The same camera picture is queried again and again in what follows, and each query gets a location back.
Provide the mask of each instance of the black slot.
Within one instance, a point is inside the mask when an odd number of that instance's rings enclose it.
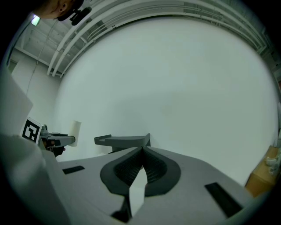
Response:
[[[85,168],[82,166],[77,166],[77,167],[71,167],[71,168],[67,168],[67,169],[63,169],[62,171],[64,172],[64,174],[71,174],[77,171],[81,171],[84,170]]]
[[[218,183],[205,185],[205,187],[227,217],[233,216],[242,209],[242,207]]]

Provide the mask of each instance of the white cylinder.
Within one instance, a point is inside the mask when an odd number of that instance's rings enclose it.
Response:
[[[75,120],[72,121],[72,125],[70,127],[70,131],[69,131],[68,135],[75,137],[75,142],[73,142],[69,146],[71,146],[71,147],[77,146],[80,127],[81,127],[81,122],[78,122],[78,121],[75,121]]]

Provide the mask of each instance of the ceiling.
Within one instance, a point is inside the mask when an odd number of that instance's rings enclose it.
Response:
[[[92,8],[91,13],[76,26],[69,19],[44,19],[37,26],[30,24],[15,48],[35,59],[40,56],[49,74],[63,77],[76,59],[113,29],[148,17],[181,16],[225,29],[258,54],[272,49],[265,27],[237,0],[85,0],[82,9],[86,7]]]

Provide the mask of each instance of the white backdrop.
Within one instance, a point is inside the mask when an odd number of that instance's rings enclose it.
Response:
[[[180,18],[133,23],[64,76],[57,131],[82,122],[58,160],[110,152],[94,137],[151,134],[153,147],[202,159],[244,185],[277,138],[277,93],[261,58],[220,28]]]
[[[48,67],[41,62],[34,71],[36,60],[16,49],[13,50],[11,59],[17,62],[12,77],[25,94],[30,82],[27,97],[33,107],[28,116],[40,124],[47,124],[49,132],[54,132],[54,106],[61,79],[47,76]]]

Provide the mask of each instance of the ceiling light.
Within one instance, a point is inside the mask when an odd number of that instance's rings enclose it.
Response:
[[[40,17],[34,15],[32,21],[31,21],[31,23],[32,23],[34,26],[37,26],[37,24],[39,23],[39,21],[40,21]]]

